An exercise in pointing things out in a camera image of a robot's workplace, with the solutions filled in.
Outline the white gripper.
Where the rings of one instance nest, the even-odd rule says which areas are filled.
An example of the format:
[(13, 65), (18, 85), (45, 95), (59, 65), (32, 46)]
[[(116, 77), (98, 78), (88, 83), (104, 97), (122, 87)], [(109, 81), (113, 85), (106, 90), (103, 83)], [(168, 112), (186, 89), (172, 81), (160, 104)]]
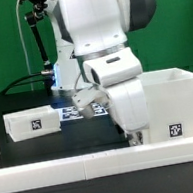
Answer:
[(133, 78), (105, 89), (110, 100), (110, 115), (128, 134), (149, 125), (149, 114), (142, 82)]

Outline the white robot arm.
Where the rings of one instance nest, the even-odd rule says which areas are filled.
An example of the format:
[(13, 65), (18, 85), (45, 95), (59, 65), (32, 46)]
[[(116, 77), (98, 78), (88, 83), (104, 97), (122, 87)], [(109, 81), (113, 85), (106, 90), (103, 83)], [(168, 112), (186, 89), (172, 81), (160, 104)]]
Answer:
[(108, 104), (112, 120), (125, 133), (148, 127), (139, 79), (143, 67), (129, 48), (126, 34), (148, 25), (156, 0), (57, 0), (57, 7), (82, 77), (91, 84), (72, 96), (77, 110), (91, 118), (92, 102)]

